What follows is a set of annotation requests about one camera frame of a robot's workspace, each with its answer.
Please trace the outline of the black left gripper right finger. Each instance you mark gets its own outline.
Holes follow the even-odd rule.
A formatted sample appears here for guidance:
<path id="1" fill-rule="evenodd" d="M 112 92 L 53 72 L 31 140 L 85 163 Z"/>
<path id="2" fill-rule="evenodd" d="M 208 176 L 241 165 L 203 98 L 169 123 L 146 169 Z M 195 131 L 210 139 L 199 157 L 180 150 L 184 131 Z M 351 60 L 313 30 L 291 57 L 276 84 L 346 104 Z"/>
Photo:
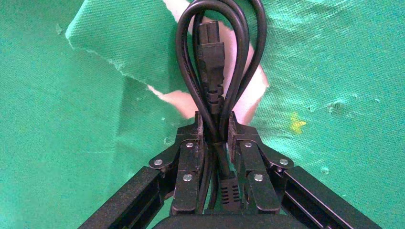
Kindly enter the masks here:
<path id="1" fill-rule="evenodd" d="M 265 145 L 254 127 L 229 117 L 231 161 L 243 178 L 245 222 L 255 229 L 376 229 L 378 224 L 292 159 Z"/>

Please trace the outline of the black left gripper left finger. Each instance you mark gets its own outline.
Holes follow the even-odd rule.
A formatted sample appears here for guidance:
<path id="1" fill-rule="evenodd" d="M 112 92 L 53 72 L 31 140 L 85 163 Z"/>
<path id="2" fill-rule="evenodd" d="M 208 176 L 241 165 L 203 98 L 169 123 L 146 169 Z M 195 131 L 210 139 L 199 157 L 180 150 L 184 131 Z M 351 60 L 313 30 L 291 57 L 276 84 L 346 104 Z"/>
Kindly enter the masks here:
<path id="1" fill-rule="evenodd" d="M 180 228 L 183 217 L 199 211 L 204 165 L 203 120 L 177 130 L 173 145 L 149 161 L 81 226 L 82 229 L 145 229 L 173 195 L 169 217 L 156 229 Z"/>

